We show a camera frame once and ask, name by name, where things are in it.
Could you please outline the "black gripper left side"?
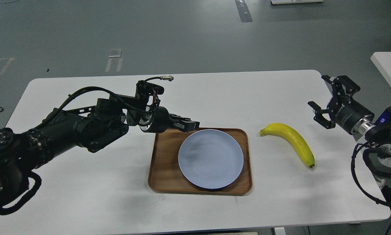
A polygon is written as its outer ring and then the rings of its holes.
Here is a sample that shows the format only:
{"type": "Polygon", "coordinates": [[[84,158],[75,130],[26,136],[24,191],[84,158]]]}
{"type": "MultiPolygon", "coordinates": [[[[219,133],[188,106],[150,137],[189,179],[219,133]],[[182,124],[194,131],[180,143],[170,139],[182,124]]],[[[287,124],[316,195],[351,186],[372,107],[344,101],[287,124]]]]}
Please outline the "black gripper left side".
{"type": "Polygon", "coordinates": [[[192,121],[190,118],[169,113],[165,107],[159,106],[153,112],[150,123],[141,126],[140,129],[145,133],[163,133],[170,127],[171,129],[188,133],[199,128],[199,125],[200,122],[198,121],[192,121]]]}

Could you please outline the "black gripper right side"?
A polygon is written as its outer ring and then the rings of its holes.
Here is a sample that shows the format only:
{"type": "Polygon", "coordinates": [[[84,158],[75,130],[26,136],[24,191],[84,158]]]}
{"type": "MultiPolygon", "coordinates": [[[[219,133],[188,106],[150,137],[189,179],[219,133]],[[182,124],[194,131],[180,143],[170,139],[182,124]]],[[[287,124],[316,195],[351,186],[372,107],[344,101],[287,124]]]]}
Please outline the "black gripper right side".
{"type": "Polygon", "coordinates": [[[333,98],[327,105],[326,109],[322,109],[314,101],[309,101],[308,105],[313,109],[313,120],[326,129],[335,128],[336,124],[342,127],[348,134],[355,135],[358,132],[356,125],[361,119],[374,119],[374,113],[370,112],[363,105],[353,100],[353,95],[361,90],[354,81],[348,76],[341,75],[330,77],[323,75],[322,79],[331,85],[333,98]],[[326,119],[324,114],[329,114],[330,119],[326,119]]]}

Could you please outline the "black robot arm left side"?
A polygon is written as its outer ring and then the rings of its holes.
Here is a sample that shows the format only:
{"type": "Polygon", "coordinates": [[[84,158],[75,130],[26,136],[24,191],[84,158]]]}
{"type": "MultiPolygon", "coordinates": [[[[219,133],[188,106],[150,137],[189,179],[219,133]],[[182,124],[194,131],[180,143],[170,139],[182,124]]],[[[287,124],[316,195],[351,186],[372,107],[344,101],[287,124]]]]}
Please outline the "black robot arm left side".
{"type": "Polygon", "coordinates": [[[37,193],[42,180],[34,169],[73,147],[96,153],[126,135],[131,126],[139,126],[145,133],[197,129],[199,122],[160,106],[164,88],[152,80],[138,81],[134,96],[84,87],[36,127],[23,133],[0,129],[0,215],[18,211],[37,193]]]}

